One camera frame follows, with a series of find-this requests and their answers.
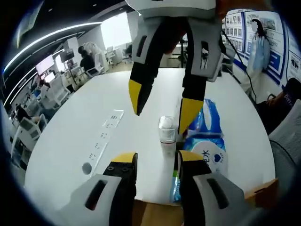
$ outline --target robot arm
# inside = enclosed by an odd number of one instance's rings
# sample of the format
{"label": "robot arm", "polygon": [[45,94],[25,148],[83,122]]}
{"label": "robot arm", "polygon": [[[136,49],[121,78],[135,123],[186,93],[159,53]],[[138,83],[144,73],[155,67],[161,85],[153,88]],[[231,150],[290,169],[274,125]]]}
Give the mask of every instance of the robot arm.
{"label": "robot arm", "polygon": [[[201,110],[207,81],[215,81],[222,54],[219,48],[221,21],[215,16],[211,0],[127,0],[141,13],[138,35],[133,42],[134,66],[129,94],[134,113],[140,115],[158,74],[161,58],[174,39],[174,24],[181,23],[188,37],[187,59],[180,109],[179,134],[182,134]],[[202,60],[208,48],[207,63]]]}

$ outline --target power outlet strip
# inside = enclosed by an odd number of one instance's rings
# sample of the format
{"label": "power outlet strip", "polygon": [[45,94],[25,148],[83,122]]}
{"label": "power outlet strip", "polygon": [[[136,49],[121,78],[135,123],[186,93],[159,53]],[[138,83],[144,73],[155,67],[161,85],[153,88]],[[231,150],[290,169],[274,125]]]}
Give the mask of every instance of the power outlet strip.
{"label": "power outlet strip", "polygon": [[101,159],[104,150],[110,140],[111,134],[118,126],[123,114],[123,110],[113,110],[109,118],[101,126],[100,131],[97,133],[94,141],[92,142],[93,147],[88,153],[87,159],[85,159],[84,164],[82,165],[84,174],[93,176],[99,160]]}

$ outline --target black cable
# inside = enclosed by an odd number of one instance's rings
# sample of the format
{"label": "black cable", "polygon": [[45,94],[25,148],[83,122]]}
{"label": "black cable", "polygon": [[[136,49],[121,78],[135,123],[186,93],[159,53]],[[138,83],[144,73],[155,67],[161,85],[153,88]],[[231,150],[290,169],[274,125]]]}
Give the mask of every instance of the black cable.
{"label": "black cable", "polygon": [[269,141],[270,141],[271,143],[277,144],[282,150],[284,150],[285,153],[286,153],[286,155],[287,155],[287,156],[290,158],[290,160],[292,161],[294,167],[297,167],[297,164],[295,163],[295,161],[293,160],[293,158],[291,157],[291,155],[288,153],[288,151],[287,151],[284,147],[281,146],[280,143],[278,143],[278,142],[275,141],[275,140],[269,140]]}
{"label": "black cable", "polygon": [[[232,44],[232,42],[229,40],[229,38],[228,38],[228,36],[226,35],[226,33],[225,33],[223,30],[222,30],[222,33],[223,33],[223,35],[226,36],[226,39],[228,40],[228,42],[230,43],[230,45],[231,45],[232,48],[234,49],[234,51],[235,51],[235,53],[237,54],[237,56],[238,56],[238,58],[239,58],[241,64],[242,64],[243,66],[245,66],[244,63],[243,63],[243,61],[241,60],[240,55],[238,54],[236,48],[234,47],[234,45]],[[255,92],[254,92],[254,89],[253,89],[253,84],[252,84],[252,81],[251,81],[251,77],[249,76],[249,74],[248,74],[247,71],[245,71],[245,73],[246,73],[246,75],[248,76],[248,78],[249,78],[249,80],[250,80],[251,89],[252,89],[252,92],[253,92],[254,97],[255,97],[255,103],[257,103],[257,96],[256,96],[256,94],[255,94]]]}

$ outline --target white office desk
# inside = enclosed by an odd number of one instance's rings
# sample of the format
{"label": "white office desk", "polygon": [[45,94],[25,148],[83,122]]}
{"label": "white office desk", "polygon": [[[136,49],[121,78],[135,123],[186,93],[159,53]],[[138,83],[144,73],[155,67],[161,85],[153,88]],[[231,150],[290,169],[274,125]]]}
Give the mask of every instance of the white office desk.
{"label": "white office desk", "polygon": [[[158,119],[174,115],[182,94],[184,69],[160,69],[143,112],[134,115],[128,94],[130,71],[96,76],[56,113],[32,152],[25,189],[40,208],[59,209],[89,176],[82,164],[92,139],[113,109],[124,110],[96,173],[120,153],[138,153],[136,199],[166,203],[173,159],[162,155]],[[274,159],[263,124],[240,86],[228,74],[207,83],[206,98],[216,102],[229,162],[229,179],[244,191],[275,178]]]}

